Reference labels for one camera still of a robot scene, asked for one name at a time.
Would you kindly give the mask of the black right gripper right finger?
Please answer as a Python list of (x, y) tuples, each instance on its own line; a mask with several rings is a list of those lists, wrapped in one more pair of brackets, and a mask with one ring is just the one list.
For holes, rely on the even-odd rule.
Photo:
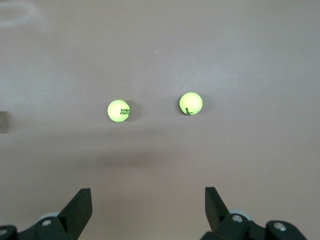
[(205, 188), (205, 214), (211, 228), (202, 240), (305, 240), (293, 224), (271, 220), (265, 227), (241, 213), (231, 213), (215, 187)]

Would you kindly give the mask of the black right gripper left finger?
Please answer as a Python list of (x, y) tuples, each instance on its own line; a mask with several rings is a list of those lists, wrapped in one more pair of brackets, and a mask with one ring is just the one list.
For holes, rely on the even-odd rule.
[(92, 216), (89, 188), (80, 189), (57, 216), (47, 216), (18, 232), (14, 225), (2, 225), (2, 240), (77, 240)]

